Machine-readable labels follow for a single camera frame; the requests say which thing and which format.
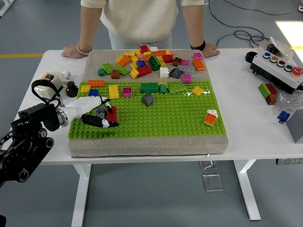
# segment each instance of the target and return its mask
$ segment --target white sweater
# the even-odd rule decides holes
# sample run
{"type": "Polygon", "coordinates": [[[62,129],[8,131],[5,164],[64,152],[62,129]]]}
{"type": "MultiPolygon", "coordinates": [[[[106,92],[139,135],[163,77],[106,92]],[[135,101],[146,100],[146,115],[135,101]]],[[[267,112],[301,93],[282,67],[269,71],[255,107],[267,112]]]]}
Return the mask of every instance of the white sweater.
{"type": "MultiPolygon", "coordinates": [[[[199,6],[204,0],[180,0],[181,6],[199,6]]],[[[103,8],[101,21],[121,38],[134,42],[156,42],[173,29],[177,0],[81,0],[88,8],[103,8]]]]}

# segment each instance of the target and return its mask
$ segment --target table leg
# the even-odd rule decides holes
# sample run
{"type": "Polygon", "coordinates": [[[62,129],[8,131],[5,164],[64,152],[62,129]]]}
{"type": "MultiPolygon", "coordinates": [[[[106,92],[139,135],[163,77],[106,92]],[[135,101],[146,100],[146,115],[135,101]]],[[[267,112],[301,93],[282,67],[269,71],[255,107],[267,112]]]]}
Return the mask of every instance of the table leg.
{"type": "Polygon", "coordinates": [[[4,2],[5,5],[0,10],[0,17],[3,17],[3,15],[5,14],[5,12],[9,9],[9,7],[11,6],[11,4],[13,4],[14,1],[15,0],[3,0],[3,2],[4,2]]]}
{"type": "Polygon", "coordinates": [[[77,173],[80,175],[80,178],[79,178],[74,214],[72,216],[71,227],[82,227],[87,190],[89,188],[89,175],[90,175],[91,164],[88,165],[79,164],[79,165],[74,165],[74,167],[77,170],[77,173]]]}
{"type": "Polygon", "coordinates": [[[256,204],[254,194],[251,189],[250,180],[248,179],[246,171],[254,164],[256,160],[234,160],[238,179],[242,189],[245,205],[247,208],[250,220],[261,220],[259,210],[256,204]]]}

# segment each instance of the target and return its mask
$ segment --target bracelet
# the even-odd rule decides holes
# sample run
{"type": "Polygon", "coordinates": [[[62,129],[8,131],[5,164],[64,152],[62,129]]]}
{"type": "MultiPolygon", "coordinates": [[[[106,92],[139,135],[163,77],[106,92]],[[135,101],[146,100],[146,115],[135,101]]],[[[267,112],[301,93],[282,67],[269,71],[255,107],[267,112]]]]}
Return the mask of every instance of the bracelet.
{"type": "Polygon", "coordinates": [[[80,49],[79,44],[77,44],[77,50],[78,50],[78,52],[79,52],[80,54],[83,54],[83,55],[86,55],[86,56],[89,54],[89,52],[92,51],[92,50],[90,50],[90,51],[88,51],[88,52],[83,52],[83,51],[80,49]]]}
{"type": "Polygon", "coordinates": [[[198,47],[192,47],[192,46],[190,46],[190,48],[191,48],[192,50],[200,50],[200,51],[203,51],[204,48],[205,48],[205,46],[206,46],[206,43],[205,43],[205,40],[203,40],[203,44],[202,44],[201,46],[198,46],[198,47]]]}

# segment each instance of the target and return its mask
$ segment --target gray floor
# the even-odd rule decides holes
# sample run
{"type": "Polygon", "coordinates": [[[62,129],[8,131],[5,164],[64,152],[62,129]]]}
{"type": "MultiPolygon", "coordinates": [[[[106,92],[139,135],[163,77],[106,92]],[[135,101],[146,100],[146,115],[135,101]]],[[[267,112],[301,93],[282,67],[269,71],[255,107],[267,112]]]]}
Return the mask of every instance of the gray floor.
{"type": "MultiPolygon", "coordinates": [[[[298,0],[231,0],[234,4],[272,14],[296,11],[298,0]]],[[[16,0],[0,18],[0,54],[44,53],[77,43],[79,1],[16,0]]],[[[275,20],[299,20],[303,14],[269,16],[211,0],[213,14],[232,26],[251,26],[265,37],[287,43],[275,20]]],[[[110,49],[100,24],[94,49],[110,49]]],[[[173,48],[187,49],[182,12],[173,30],[173,48]]],[[[237,28],[217,22],[205,5],[205,39],[215,44],[237,28]]],[[[252,35],[256,32],[247,30],[252,35]]],[[[250,47],[248,41],[229,36],[220,48],[250,47]]],[[[0,134],[15,118],[32,76],[41,60],[0,58],[0,134]]],[[[301,165],[276,166],[275,160],[257,160],[248,171],[261,214],[249,221],[232,161],[218,162],[223,192],[206,192],[198,162],[94,165],[85,212],[85,227],[93,226],[245,226],[300,227],[303,223],[301,165]]],[[[39,166],[25,183],[7,182],[0,189],[0,214],[8,227],[70,226],[78,175],[72,166],[39,166]]]]}

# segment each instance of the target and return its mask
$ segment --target black gear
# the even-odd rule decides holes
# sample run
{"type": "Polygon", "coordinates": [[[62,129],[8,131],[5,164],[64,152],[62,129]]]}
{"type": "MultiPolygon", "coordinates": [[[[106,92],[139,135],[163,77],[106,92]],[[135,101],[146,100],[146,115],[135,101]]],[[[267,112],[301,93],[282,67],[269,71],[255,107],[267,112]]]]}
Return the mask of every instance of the black gear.
{"type": "Polygon", "coordinates": [[[78,94],[79,88],[75,85],[74,81],[67,82],[66,94],[70,98],[74,98],[78,94]]]}

